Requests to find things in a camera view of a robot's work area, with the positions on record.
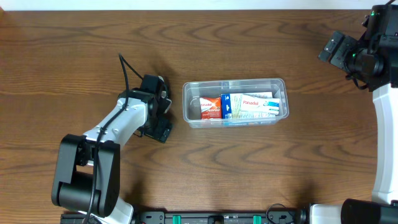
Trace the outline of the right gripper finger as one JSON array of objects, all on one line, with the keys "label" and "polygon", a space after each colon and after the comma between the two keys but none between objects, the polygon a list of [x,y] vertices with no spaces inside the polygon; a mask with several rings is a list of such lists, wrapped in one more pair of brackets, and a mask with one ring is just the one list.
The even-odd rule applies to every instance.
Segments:
[{"label": "right gripper finger", "polygon": [[339,69],[348,70],[349,57],[357,45],[357,40],[351,36],[344,35],[344,39],[336,52],[333,54],[330,63]]},{"label": "right gripper finger", "polygon": [[323,50],[318,55],[318,58],[324,62],[331,60],[333,54],[336,52],[338,47],[341,45],[344,39],[344,34],[338,31],[334,31]]}]

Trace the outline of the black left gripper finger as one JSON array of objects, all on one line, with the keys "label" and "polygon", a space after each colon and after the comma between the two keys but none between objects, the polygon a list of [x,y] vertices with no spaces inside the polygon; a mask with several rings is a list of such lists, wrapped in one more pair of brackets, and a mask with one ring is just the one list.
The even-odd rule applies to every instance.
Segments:
[{"label": "black left gripper finger", "polygon": [[151,121],[150,126],[144,128],[144,134],[158,142],[165,143],[173,128],[172,123],[164,116],[157,121]]},{"label": "black left gripper finger", "polygon": [[160,98],[160,113],[166,114],[170,109],[172,100],[169,98]]}]

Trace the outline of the clear plastic container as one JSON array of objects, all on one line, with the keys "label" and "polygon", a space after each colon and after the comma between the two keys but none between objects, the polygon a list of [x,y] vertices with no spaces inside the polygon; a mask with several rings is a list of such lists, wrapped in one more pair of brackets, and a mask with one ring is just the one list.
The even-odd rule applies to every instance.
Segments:
[{"label": "clear plastic container", "polygon": [[[228,93],[271,92],[279,98],[279,114],[269,118],[251,119],[201,119],[200,98],[217,98]],[[261,78],[247,80],[217,80],[188,82],[183,86],[183,118],[191,128],[223,128],[229,126],[269,125],[288,117],[289,104],[285,83],[280,78]]]}]

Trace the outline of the red Panadol ActiFast box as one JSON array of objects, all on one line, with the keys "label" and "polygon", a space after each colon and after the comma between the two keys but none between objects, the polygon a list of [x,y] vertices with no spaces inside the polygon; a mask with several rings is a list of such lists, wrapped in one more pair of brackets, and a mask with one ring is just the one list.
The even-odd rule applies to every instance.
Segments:
[{"label": "red Panadol ActiFast box", "polygon": [[201,119],[221,119],[221,98],[200,98],[200,115]]}]

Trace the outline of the blue white medicine box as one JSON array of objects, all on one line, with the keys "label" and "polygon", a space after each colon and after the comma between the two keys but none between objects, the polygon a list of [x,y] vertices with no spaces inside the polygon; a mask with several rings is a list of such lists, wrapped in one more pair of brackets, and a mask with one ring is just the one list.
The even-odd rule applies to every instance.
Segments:
[{"label": "blue white medicine box", "polygon": [[221,106],[223,119],[269,118],[278,115],[263,112],[241,111],[241,100],[243,95],[258,98],[274,98],[271,92],[222,94]]}]

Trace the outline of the white Panadol box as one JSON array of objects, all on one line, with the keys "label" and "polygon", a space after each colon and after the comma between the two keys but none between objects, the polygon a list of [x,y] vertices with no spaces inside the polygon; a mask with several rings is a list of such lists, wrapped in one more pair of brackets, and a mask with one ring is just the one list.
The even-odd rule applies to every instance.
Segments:
[{"label": "white Panadol box", "polygon": [[270,114],[279,114],[278,98],[258,98],[249,95],[243,95],[241,100],[241,111],[263,112]]}]

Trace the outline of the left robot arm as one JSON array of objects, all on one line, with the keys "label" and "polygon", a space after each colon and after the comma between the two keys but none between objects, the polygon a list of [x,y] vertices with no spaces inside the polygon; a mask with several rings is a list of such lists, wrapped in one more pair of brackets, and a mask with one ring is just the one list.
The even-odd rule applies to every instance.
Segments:
[{"label": "left robot arm", "polygon": [[80,213],[75,223],[131,223],[134,208],[120,196],[121,150],[136,131],[166,142],[172,125],[166,87],[120,94],[114,109],[93,129],[60,142],[51,201]]}]

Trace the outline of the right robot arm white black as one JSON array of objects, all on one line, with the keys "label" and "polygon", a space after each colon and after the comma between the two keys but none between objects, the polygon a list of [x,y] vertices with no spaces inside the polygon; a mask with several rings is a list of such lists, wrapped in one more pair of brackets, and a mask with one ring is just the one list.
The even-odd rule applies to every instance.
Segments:
[{"label": "right robot arm white black", "polygon": [[339,67],[347,79],[364,82],[377,116],[377,172],[371,201],[312,204],[293,210],[278,205],[260,213],[147,212],[141,223],[397,223],[397,33],[366,31],[359,39],[334,32],[319,59]]}]

